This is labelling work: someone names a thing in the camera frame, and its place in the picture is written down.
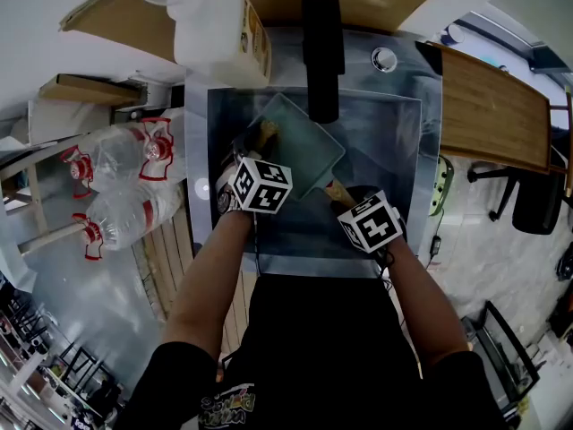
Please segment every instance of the plastic water bottle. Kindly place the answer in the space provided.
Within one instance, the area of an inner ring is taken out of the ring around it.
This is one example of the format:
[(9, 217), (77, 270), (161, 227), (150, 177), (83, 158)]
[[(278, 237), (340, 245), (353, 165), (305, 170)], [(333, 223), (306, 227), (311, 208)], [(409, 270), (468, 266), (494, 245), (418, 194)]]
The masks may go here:
[(76, 188), (73, 197), (88, 196), (91, 190), (104, 193), (138, 179), (145, 161), (145, 134), (140, 126), (112, 125), (87, 135), (62, 154), (62, 160), (70, 163), (72, 178), (86, 188), (82, 193)]
[(183, 196), (177, 185), (139, 183), (98, 194), (85, 214), (74, 213), (85, 222), (85, 257), (101, 259), (100, 249), (120, 250), (173, 217)]
[(187, 178), (184, 108), (170, 108), (159, 118), (144, 118), (141, 122), (147, 160), (141, 167), (140, 178), (172, 184)]

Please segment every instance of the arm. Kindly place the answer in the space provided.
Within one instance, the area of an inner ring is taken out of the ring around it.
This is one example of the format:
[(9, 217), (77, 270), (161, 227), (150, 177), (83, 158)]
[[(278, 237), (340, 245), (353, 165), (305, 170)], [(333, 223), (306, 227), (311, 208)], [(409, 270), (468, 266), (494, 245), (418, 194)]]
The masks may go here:
[(226, 213), (185, 273), (163, 335), (163, 343), (182, 341), (205, 350), (215, 361), (225, 317), (235, 294), (251, 218)]
[(390, 279), (422, 367), (466, 351), (466, 335), (454, 308), (404, 238), (390, 242), (389, 251), (394, 255)]

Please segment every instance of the chair leg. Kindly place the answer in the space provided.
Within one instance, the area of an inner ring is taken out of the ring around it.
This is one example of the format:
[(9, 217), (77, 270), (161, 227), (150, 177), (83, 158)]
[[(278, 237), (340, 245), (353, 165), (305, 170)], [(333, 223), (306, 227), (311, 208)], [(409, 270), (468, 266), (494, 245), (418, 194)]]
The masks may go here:
[(508, 205), (509, 197), (511, 193), (513, 193), (513, 189), (516, 187), (517, 177), (511, 176), (508, 178), (508, 184), (505, 186), (505, 191), (503, 192), (503, 196), (501, 197), (501, 204), (497, 212), (490, 211), (490, 220), (496, 221), (500, 219), (501, 214), (505, 210), (505, 206)]
[(512, 168), (500, 168), (497, 170), (490, 170), (489, 172), (482, 172), (480, 174), (474, 172), (472, 169), (467, 171), (467, 181), (469, 183), (476, 182), (482, 178), (498, 178), (501, 176), (510, 176), (513, 172)]
[(561, 199), (570, 207), (570, 209), (573, 209), (573, 197), (567, 197), (565, 193), (563, 193)]

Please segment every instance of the cable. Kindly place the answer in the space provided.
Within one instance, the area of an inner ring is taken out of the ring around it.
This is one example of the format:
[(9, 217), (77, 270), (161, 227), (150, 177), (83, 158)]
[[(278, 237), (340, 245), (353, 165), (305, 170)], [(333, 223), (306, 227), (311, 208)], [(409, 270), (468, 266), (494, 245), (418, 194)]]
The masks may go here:
[(261, 276), (261, 266), (259, 265), (259, 222), (257, 221), (257, 214), (252, 214), (252, 221), (254, 223), (254, 265), (257, 269), (257, 278)]
[(440, 250), (441, 238), (438, 236), (438, 231), (440, 230), (441, 221), (444, 219), (445, 213), (446, 213), (446, 211), (442, 207), (440, 220), (438, 221), (438, 226), (436, 227), (436, 232), (433, 234), (432, 244), (430, 245), (430, 261), (428, 261), (428, 264), (426, 264), (426, 267), (425, 267), (425, 269), (427, 271), (428, 271), (428, 268), (430, 267), (430, 264), (432, 264), (432, 260), (433, 260), (434, 256), (436, 256)]
[(400, 224), (400, 227), (402, 228), (402, 236), (404, 237), (404, 240), (407, 243), (408, 242), (408, 234), (406, 232), (406, 223), (404, 222), (402, 217), (398, 217), (398, 223)]
[(392, 264), (394, 264), (394, 261), (395, 261), (394, 255), (392, 254), (392, 252), (390, 252), (388, 250), (388, 247), (385, 245), (380, 249), (379, 257), (380, 257), (380, 259), (376, 260), (376, 263), (378, 263), (378, 265), (380, 266), (380, 272), (378, 273), (378, 279), (382, 280), (382, 282), (384, 282), (384, 288), (386, 289), (386, 291), (390, 292), (393, 289), (392, 282), (390, 282), (388, 279), (384, 279), (382, 274)]

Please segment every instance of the wooden floor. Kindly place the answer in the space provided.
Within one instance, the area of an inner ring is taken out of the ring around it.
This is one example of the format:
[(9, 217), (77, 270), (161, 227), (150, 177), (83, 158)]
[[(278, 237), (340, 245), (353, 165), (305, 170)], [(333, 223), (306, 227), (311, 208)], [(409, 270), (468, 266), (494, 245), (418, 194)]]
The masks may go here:
[(249, 306), (254, 284), (257, 281), (255, 272), (239, 272), (236, 282), (235, 297), (225, 319), (221, 353), (235, 352), (241, 345), (244, 331), (249, 324)]
[[(133, 253), (150, 301), (159, 320), (165, 321), (175, 301), (183, 275), (192, 263), (190, 222), (184, 207), (175, 216), (133, 245)], [(223, 330), (221, 354), (239, 348), (249, 323), (249, 305), (257, 275), (239, 272), (233, 304)]]

